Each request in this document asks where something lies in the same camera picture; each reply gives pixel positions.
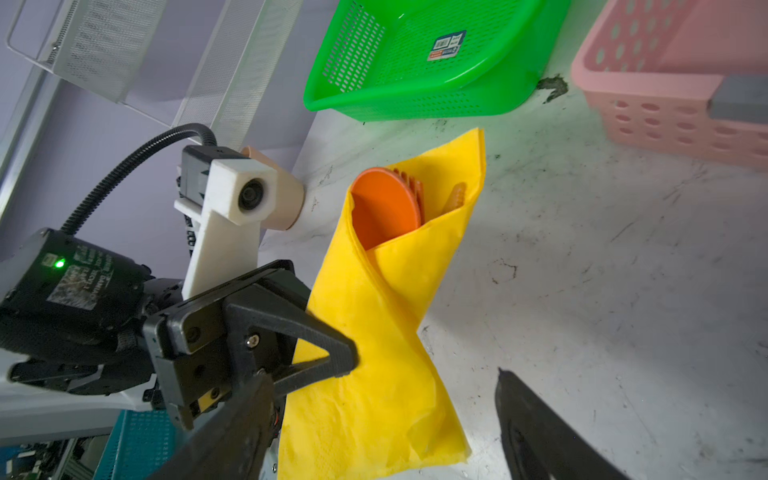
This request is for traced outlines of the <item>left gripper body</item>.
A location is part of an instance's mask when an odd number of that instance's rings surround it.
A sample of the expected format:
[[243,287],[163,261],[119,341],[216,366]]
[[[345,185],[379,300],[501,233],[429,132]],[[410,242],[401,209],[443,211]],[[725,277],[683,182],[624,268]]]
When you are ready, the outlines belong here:
[[201,414],[234,392],[222,303],[258,284],[305,309],[310,290],[292,261],[280,259],[150,316],[143,325],[148,355],[173,424],[192,429]]

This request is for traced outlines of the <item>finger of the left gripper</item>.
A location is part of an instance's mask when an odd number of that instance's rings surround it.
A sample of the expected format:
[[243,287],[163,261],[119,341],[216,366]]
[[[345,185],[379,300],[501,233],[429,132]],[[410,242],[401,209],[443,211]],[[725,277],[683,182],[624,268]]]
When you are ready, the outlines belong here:
[[354,341],[261,285],[225,297],[222,310],[235,391],[263,374],[286,396],[359,364]]

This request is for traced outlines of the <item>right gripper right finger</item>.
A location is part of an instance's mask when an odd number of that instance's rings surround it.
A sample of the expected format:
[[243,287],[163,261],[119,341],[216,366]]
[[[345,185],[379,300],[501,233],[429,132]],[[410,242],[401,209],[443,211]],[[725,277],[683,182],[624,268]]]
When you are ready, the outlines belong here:
[[501,369],[495,406],[514,479],[625,479],[516,374]]

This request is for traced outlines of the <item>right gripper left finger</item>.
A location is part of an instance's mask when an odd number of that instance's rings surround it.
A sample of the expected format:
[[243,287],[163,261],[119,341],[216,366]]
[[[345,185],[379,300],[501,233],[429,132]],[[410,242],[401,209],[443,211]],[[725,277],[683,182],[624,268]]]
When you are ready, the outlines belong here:
[[258,374],[152,479],[257,479],[273,439],[274,384]]

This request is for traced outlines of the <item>yellow paper napkin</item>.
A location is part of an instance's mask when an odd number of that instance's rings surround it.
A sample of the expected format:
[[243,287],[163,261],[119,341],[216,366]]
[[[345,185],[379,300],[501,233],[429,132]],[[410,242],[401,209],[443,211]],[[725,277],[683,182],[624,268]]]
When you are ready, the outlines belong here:
[[348,375],[290,393],[281,479],[378,479],[466,461],[471,449],[418,330],[484,187],[481,129],[399,162],[424,182],[465,181],[463,207],[376,248],[362,248],[352,196],[312,288],[309,313],[356,344]]

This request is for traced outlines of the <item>orange plastic spoon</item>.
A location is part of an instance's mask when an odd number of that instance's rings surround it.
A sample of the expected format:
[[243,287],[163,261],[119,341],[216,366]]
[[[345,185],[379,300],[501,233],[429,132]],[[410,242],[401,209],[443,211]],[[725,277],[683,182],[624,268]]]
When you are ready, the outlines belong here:
[[353,228],[366,251],[424,223],[423,183],[398,169],[367,169],[355,179],[350,193]]

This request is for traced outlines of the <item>orange plastic fork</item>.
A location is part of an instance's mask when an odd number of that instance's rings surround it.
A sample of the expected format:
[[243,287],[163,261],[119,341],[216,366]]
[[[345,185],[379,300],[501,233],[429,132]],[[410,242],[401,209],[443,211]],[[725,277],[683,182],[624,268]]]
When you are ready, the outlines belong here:
[[392,172],[402,181],[416,202],[421,224],[458,210],[466,203],[468,183],[465,181],[439,184],[437,181],[424,182],[398,168],[394,168]]

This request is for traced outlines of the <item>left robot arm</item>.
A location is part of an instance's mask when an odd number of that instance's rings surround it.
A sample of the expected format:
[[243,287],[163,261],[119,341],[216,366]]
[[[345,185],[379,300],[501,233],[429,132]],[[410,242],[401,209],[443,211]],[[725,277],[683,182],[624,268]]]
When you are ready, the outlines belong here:
[[288,260],[184,298],[180,281],[44,228],[1,264],[1,346],[23,357],[9,379],[33,387],[110,395],[155,379],[146,401],[187,431],[263,374],[280,423],[288,394],[359,362],[308,299]]

